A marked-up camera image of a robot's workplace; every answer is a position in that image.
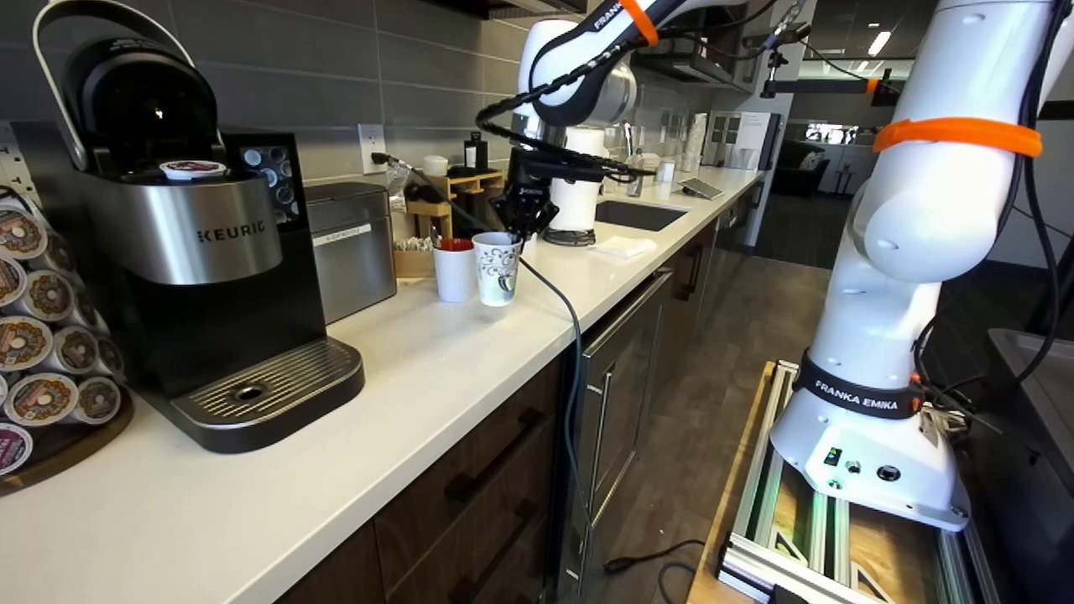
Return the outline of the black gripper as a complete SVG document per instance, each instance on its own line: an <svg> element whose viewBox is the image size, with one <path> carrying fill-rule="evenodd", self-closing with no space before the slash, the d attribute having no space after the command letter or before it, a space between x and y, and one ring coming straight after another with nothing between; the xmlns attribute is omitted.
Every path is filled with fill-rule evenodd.
<svg viewBox="0 0 1074 604"><path fill-rule="evenodd" d="M550 182L606 182L606 170L587 159L570 159L568 150L509 150L509 170L504 197L498 202L498 220L514 235L554 231L550 222L556 208L550 204Z"/></svg>

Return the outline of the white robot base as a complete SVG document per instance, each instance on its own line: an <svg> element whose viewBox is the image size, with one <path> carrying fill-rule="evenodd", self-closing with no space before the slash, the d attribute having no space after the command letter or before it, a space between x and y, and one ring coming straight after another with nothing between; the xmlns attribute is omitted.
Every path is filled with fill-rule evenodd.
<svg viewBox="0 0 1074 604"><path fill-rule="evenodd" d="M873 175L852 197L827 309L772 448L856 508L941 529L970 522L956 458L914 396L941 287L994 249L1030 121L1070 57L1070 0L941 0Z"/></svg>

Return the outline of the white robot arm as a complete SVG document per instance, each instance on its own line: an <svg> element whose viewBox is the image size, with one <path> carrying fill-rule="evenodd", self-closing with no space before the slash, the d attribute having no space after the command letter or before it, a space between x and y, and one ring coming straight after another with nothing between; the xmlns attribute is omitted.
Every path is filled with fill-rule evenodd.
<svg viewBox="0 0 1074 604"><path fill-rule="evenodd" d="M618 121L611 101L636 104L625 63L637 46L664 41L726 45L751 23L745 0L606 0L584 22L541 22L525 51L514 98L487 104L477 127L514 143L507 197L498 220L514 240L548 231L561 216L554 182L637 182L645 168L573 150L568 127Z"/></svg>

